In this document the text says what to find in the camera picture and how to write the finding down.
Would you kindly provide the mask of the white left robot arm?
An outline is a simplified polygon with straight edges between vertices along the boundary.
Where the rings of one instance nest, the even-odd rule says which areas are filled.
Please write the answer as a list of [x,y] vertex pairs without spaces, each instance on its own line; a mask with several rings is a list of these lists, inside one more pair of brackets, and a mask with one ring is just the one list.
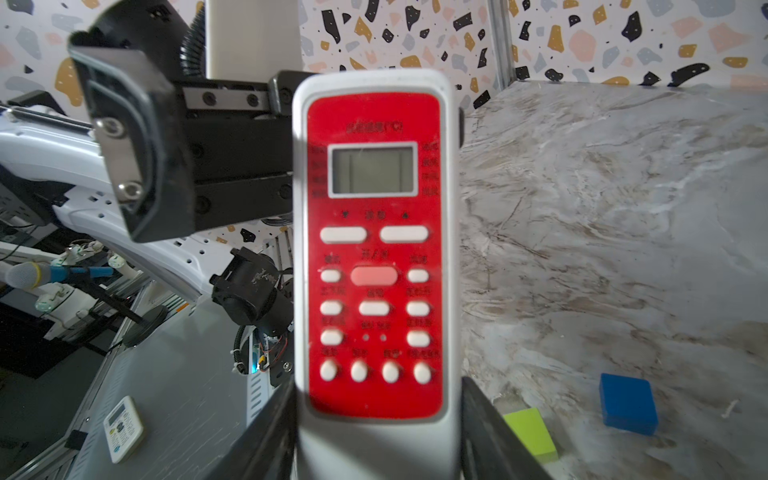
[[67,40],[87,121],[1,109],[1,189],[30,224],[103,242],[186,298],[232,261],[203,234],[300,231],[294,100],[308,79],[297,1],[116,1]]

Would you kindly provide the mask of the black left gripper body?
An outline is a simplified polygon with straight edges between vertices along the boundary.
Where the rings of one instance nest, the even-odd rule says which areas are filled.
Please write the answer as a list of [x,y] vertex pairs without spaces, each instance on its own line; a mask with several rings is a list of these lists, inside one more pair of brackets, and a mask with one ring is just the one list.
[[208,79],[207,14],[120,1],[68,52],[130,238],[187,236],[292,210],[290,103],[305,74]]

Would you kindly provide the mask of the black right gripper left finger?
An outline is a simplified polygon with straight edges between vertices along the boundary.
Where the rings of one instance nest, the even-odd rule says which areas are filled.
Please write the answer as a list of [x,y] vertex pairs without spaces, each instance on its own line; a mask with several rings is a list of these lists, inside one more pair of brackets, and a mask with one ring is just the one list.
[[291,479],[296,443],[297,390],[284,383],[206,478]]

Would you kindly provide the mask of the white red remote control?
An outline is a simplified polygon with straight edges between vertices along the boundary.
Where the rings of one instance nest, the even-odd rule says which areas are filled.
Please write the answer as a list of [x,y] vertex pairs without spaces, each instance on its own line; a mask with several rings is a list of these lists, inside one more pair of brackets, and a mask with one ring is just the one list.
[[435,70],[320,74],[296,92],[302,479],[460,475],[461,128]]

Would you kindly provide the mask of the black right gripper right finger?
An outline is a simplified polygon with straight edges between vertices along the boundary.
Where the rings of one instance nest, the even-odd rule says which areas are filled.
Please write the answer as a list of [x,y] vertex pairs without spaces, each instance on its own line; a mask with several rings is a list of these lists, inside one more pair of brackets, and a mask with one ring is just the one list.
[[552,479],[468,376],[461,379],[460,446],[464,479]]

